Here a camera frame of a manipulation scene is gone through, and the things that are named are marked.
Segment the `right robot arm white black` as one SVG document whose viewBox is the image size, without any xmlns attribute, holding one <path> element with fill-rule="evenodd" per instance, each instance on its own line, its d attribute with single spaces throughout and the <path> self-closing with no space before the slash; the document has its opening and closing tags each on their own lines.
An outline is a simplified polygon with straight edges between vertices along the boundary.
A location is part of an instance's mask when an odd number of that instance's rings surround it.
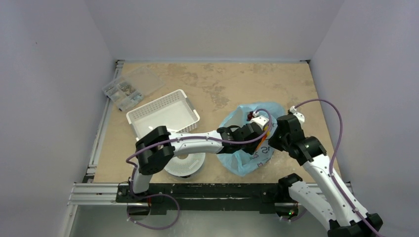
<svg viewBox="0 0 419 237">
<path fill-rule="evenodd" d="M 279 179 L 279 198 L 300 203 L 324 226 L 329 237 L 377 237 L 382 219 L 377 213 L 370 213 L 345 186 L 321 142 L 304 135 L 302 117 L 288 114 L 277 118 L 269 146 L 294 158 L 316 182 L 322 196 L 311 192 L 302 178 L 293 173 Z"/>
</svg>

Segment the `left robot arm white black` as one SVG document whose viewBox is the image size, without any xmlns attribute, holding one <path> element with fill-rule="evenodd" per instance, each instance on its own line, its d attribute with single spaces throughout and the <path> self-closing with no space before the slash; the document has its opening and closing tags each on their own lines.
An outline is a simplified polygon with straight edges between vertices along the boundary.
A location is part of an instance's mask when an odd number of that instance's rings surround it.
<svg viewBox="0 0 419 237">
<path fill-rule="evenodd" d="M 151 178 L 163 170 L 173 157 L 196 153 L 232 154 L 243 150 L 253 154 L 272 127 L 266 118 L 262 123 L 250 122 L 242 127 L 220 127 L 206 133 L 171 133 L 158 126 L 135 143 L 136 158 L 128 196 L 135 202 L 146 199 Z"/>
</svg>

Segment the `light blue plastic bag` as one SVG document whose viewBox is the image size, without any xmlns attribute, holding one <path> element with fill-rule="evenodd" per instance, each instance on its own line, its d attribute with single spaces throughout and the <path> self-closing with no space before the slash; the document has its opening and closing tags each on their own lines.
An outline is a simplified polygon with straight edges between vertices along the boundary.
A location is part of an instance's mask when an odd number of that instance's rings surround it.
<svg viewBox="0 0 419 237">
<path fill-rule="evenodd" d="M 271 114 L 273 119 L 273 127 L 271 131 L 274 131 L 277 127 L 276 118 L 285 114 L 285 109 L 283 106 L 276 102 L 241 104 L 221 122 L 220 126 L 243 126 L 247 123 L 247 115 L 249 112 L 258 109 L 266 109 Z M 245 176 L 255 171 L 257 168 L 265 165 L 269 160 L 271 160 L 273 154 L 274 149 L 268 145 L 268 141 L 266 140 L 252 155 L 239 150 L 233 154 L 218 154 L 217 158 L 222 163 L 222 165 L 232 173 L 239 176 Z"/>
</svg>

